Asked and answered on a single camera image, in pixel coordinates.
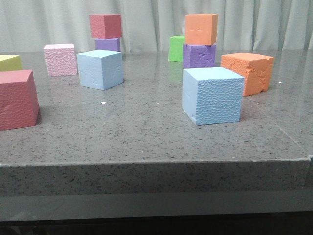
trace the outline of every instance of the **light blue foam cube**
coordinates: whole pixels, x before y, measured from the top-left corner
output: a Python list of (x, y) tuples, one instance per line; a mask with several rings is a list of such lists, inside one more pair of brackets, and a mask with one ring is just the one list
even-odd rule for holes
[(239, 121), (244, 77), (223, 67), (184, 69), (182, 107), (195, 125)]
[(122, 53), (92, 50), (77, 54), (80, 85), (106, 90), (124, 81)]

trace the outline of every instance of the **curtain fold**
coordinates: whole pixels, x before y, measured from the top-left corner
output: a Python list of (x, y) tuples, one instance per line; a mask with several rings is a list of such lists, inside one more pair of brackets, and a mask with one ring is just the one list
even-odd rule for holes
[(93, 50), (90, 14), (121, 14), (123, 51), (167, 51), (203, 13), (219, 15), (218, 50), (313, 49), (313, 0), (0, 0), (0, 51)]

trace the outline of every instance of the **foam cube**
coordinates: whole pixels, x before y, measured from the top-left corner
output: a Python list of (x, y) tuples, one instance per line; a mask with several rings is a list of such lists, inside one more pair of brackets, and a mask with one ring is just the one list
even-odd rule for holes
[(74, 44), (50, 44), (44, 47), (49, 77), (76, 75)]
[(182, 107), (195, 125), (239, 121), (244, 77), (222, 67), (184, 69)]
[(168, 60), (182, 62), (182, 47), (185, 36), (173, 36), (170, 38)]
[(185, 44), (207, 45), (216, 42), (217, 14), (185, 16)]
[(245, 77), (243, 96), (267, 91), (274, 57), (253, 53), (222, 55), (221, 66)]
[(188, 68), (205, 68), (215, 66), (216, 46), (190, 45), (183, 46), (183, 67)]
[(90, 15), (89, 19), (93, 38), (110, 39), (122, 37), (121, 15)]
[(0, 130), (36, 125), (38, 111), (32, 70), (0, 72)]
[(22, 62), (19, 55), (0, 55), (0, 71), (21, 70)]
[(96, 38), (94, 40), (96, 50), (112, 50), (121, 51), (121, 45), (119, 38), (101, 39)]
[(122, 53), (92, 50), (77, 54), (80, 84), (106, 90), (124, 81)]

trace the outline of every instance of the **gray granite countertop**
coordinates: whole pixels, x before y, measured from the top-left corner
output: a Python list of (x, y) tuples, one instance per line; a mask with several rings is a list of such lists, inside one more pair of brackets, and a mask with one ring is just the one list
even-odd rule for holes
[(0, 195), (313, 186), (313, 51), (256, 53), (275, 57), (270, 89), (244, 97), (239, 122), (205, 126), (184, 113), (182, 63), (166, 52), (124, 54), (125, 81), (106, 91), (48, 77), (41, 52), (14, 53), (34, 71), (40, 117), (0, 131)]

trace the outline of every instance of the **red foam cube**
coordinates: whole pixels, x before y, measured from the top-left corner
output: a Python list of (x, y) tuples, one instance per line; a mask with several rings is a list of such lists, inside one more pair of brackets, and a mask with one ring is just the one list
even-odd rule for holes
[(38, 112), (33, 71), (0, 72), (0, 130), (34, 126)]
[(93, 38), (110, 39), (122, 37), (121, 15), (89, 15)]

